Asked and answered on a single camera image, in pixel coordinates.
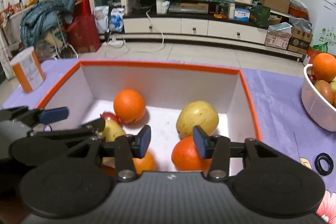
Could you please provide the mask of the red gift bag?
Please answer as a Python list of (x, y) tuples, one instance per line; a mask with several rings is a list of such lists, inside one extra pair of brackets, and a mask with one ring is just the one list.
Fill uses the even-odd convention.
[(93, 15), (78, 16), (64, 28), (68, 43), (77, 53), (97, 52), (101, 47)]

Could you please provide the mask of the red cherry tomato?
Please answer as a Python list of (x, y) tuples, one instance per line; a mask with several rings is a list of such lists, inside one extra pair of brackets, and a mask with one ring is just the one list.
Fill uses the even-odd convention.
[(101, 118), (105, 119), (106, 121), (114, 121), (117, 124), (121, 125), (120, 119), (115, 114), (113, 114), (112, 112), (105, 111), (100, 116), (101, 116)]

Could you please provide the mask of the white tv cabinet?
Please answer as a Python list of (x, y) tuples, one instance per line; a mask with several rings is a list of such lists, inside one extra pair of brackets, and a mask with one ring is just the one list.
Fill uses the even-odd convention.
[(265, 45), (267, 28), (254, 22), (216, 18), (214, 14), (157, 13), (157, 7), (132, 11), (123, 17), (126, 39), (154, 40), (164, 38), (191, 44), (220, 44), (248, 51), (260, 51), (289, 59), (301, 59), (301, 53)]

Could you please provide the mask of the orange fruit box front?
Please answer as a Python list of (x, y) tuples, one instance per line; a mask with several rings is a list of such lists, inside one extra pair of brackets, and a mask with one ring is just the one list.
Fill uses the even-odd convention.
[(180, 140), (171, 154), (171, 161), (179, 171), (199, 171), (206, 173), (209, 170), (211, 159), (202, 159), (194, 144), (193, 137)]

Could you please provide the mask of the yellow pear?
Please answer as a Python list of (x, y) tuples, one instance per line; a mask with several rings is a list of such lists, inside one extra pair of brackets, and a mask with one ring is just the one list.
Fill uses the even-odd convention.
[(211, 104), (206, 101), (193, 101), (182, 109), (176, 122), (176, 129), (181, 139), (191, 136), (195, 126), (200, 126), (211, 136), (218, 124), (218, 113)]

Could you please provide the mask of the white fruit bowl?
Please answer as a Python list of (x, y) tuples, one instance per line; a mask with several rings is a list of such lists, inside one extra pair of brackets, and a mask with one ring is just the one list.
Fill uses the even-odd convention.
[(327, 131), (336, 132), (335, 107), (318, 92), (309, 79), (309, 74), (313, 72), (312, 67), (312, 64), (307, 64), (303, 68), (302, 104), (316, 124)]

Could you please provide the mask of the orange cardboard box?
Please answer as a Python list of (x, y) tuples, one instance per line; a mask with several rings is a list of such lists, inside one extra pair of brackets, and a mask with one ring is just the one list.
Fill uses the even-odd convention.
[(244, 74), (240, 69), (208, 65), (121, 60), (82, 60), (49, 89), (41, 86), (38, 108), (65, 106), (69, 117), (53, 129), (73, 128), (113, 110), (115, 96), (125, 89), (139, 92), (146, 102), (143, 119), (125, 127), (136, 134), (151, 127), (150, 151), (157, 169), (173, 171), (171, 153), (179, 142), (176, 122), (190, 102), (210, 103), (219, 115), (215, 133), (243, 142), (261, 139), (261, 130)]

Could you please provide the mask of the yellow apple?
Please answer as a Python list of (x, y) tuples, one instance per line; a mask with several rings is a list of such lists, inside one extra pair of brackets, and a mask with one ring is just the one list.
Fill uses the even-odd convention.
[(106, 138), (106, 142), (115, 141), (117, 137), (126, 134), (123, 128), (114, 120), (106, 120), (105, 128), (100, 133)]

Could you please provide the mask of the white freezer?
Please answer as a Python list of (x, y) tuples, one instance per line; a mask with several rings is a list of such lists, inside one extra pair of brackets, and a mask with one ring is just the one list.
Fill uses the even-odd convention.
[(335, 55), (335, 0), (300, 0), (312, 23), (311, 47)]

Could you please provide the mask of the small orange tomato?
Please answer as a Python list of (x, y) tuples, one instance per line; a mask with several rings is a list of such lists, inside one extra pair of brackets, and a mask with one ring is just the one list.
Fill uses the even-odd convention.
[(154, 155), (150, 150), (147, 150), (145, 156), (141, 159), (133, 158), (133, 163), (138, 175), (142, 174), (143, 171), (155, 171), (157, 169)]

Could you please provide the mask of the large orange in box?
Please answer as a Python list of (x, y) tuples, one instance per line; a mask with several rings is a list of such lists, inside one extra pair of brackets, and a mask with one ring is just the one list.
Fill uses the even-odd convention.
[(137, 123), (144, 117), (146, 102), (139, 92), (125, 89), (115, 96), (113, 108), (122, 123), (132, 124)]

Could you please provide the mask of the orange white canister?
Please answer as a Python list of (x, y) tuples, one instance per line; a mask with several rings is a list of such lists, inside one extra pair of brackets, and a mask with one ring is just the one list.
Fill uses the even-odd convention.
[(25, 93), (35, 91), (46, 79), (34, 47), (28, 47), (15, 55), (10, 66)]

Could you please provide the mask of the purple floral tablecloth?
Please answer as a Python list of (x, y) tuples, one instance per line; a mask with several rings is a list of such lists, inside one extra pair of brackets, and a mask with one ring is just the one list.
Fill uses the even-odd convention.
[[(66, 69), (81, 60), (48, 60), (42, 64), (46, 75), (41, 86), (51, 88)], [(301, 100), (303, 79), (255, 69), (240, 69), (256, 110), (261, 139), (289, 156), (299, 170), (307, 173), (310, 186), (294, 200), (298, 205), (324, 183), (327, 191), (319, 198), (335, 201), (335, 175), (321, 178), (313, 161), (319, 153), (335, 156), (335, 133), (319, 127), (308, 115)], [(29, 94), (17, 88), (3, 107), (37, 107), (39, 88)], [(298, 161), (308, 159), (307, 165)], [(70, 219), (70, 223), (276, 223), (241, 205), (228, 186), (207, 182), (200, 173), (158, 170), (146, 172), (138, 182), (123, 182), (95, 211)]]

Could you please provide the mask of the orange in bowl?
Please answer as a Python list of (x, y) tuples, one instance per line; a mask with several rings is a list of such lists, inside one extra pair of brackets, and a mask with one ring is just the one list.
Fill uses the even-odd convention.
[(319, 53), (313, 60), (313, 72), (317, 80), (331, 82), (336, 76), (336, 59), (329, 53)]

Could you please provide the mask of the blue jacket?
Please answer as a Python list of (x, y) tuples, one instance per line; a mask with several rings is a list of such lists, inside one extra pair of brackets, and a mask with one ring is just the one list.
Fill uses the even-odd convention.
[(35, 47), (38, 40), (59, 26), (58, 20), (70, 24), (77, 0), (44, 0), (33, 5), (21, 18), (21, 42), (24, 48)]

